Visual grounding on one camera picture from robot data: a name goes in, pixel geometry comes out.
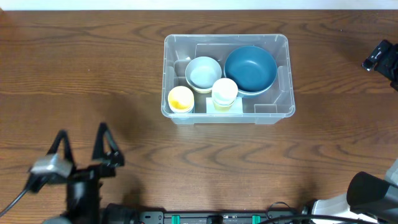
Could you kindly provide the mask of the yellow cup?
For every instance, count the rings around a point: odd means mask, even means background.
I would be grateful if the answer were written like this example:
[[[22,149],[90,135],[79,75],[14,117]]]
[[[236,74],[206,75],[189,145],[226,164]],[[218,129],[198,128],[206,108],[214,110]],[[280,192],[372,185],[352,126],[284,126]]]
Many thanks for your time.
[[[219,105],[217,103],[213,103],[213,106],[216,111],[224,113],[224,112],[229,111],[231,109],[231,107],[233,106],[233,104],[231,103],[230,105]]]
[[[195,105],[194,94],[188,87],[176,86],[168,94],[168,104],[174,113],[189,113]]]

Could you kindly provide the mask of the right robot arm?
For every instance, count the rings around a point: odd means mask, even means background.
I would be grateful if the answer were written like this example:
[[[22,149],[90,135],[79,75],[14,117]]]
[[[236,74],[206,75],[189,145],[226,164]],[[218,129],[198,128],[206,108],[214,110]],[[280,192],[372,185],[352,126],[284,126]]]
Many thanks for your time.
[[[397,45],[382,40],[362,63],[375,70],[397,89]],[[302,209],[303,215],[331,216],[370,223],[397,223],[397,162],[383,179],[366,172],[357,173],[347,192],[326,200],[315,200]]]

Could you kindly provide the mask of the small yellow bowl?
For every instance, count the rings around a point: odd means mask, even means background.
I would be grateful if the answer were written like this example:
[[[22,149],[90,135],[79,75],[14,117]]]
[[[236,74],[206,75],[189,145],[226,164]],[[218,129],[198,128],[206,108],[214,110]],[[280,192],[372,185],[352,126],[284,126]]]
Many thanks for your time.
[[[212,91],[212,87],[210,87],[210,88],[197,88],[197,87],[193,87],[193,89],[194,89],[196,92],[201,93],[201,94],[211,93],[211,91]]]

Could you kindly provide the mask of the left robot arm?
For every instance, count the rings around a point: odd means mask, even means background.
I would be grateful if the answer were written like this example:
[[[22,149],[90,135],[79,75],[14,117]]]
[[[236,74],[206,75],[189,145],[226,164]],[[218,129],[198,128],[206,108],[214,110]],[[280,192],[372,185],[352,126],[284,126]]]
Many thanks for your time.
[[[116,169],[125,162],[108,125],[99,124],[92,153],[92,159],[98,163],[86,168],[76,168],[65,130],[58,132],[47,154],[55,154],[62,141],[63,158],[72,164],[72,170],[67,177],[54,174],[49,180],[51,184],[67,185],[67,210],[62,217],[71,223],[137,223],[139,216],[135,210],[117,204],[100,208],[100,180],[115,177]]]

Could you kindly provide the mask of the small light grey bowl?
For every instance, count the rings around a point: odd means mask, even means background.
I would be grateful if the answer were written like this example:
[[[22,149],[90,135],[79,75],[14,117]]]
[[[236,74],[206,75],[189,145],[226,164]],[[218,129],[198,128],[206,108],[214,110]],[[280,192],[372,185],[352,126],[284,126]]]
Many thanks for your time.
[[[192,88],[210,88],[221,75],[220,64],[210,57],[197,57],[190,61],[185,69],[186,81]]]

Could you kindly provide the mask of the cream white cup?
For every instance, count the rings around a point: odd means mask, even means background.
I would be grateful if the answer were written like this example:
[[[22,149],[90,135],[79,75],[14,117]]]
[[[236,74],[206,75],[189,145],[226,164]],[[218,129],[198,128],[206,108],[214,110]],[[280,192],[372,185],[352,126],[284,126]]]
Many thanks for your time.
[[[220,78],[212,86],[211,97],[222,101],[235,100],[238,95],[237,84],[229,78]]]

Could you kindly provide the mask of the green cup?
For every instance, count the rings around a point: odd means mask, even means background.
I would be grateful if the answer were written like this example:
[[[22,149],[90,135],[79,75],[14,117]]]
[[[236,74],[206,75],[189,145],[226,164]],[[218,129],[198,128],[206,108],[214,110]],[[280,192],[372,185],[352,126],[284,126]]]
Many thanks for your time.
[[[228,100],[228,101],[222,101],[222,100],[219,100],[219,99],[216,99],[216,98],[213,98],[212,99],[213,100],[213,104],[215,105],[215,106],[219,106],[219,107],[230,107],[230,106],[232,106],[234,103],[235,103],[235,101],[236,100]]]

